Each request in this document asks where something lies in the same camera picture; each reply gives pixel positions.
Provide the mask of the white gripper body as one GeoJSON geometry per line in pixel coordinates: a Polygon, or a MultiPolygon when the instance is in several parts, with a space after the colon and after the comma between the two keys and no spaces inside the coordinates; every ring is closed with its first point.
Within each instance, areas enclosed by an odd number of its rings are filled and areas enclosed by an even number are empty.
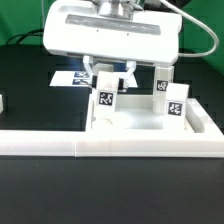
{"type": "Polygon", "coordinates": [[[135,11],[130,19],[104,17],[85,0],[56,0],[45,23],[43,43],[52,54],[88,55],[111,61],[171,66],[179,52],[182,17],[135,11]]]}

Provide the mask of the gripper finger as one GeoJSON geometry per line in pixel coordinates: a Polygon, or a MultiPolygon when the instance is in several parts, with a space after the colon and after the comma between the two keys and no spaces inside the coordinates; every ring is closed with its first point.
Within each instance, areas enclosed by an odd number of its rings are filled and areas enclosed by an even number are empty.
{"type": "Polygon", "coordinates": [[[83,56],[83,65],[89,76],[88,84],[91,88],[95,88],[97,83],[97,76],[94,74],[92,69],[93,62],[94,62],[94,59],[92,56],[88,56],[88,55],[83,56]]]}
{"type": "Polygon", "coordinates": [[[118,82],[118,90],[120,92],[126,92],[128,88],[136,88],[137,82],[134,77],[134,72],[136,70],[136,62],[135,61],[127,61],[126,62],[126,71],[119,72],[119,82],[118,82]]]}

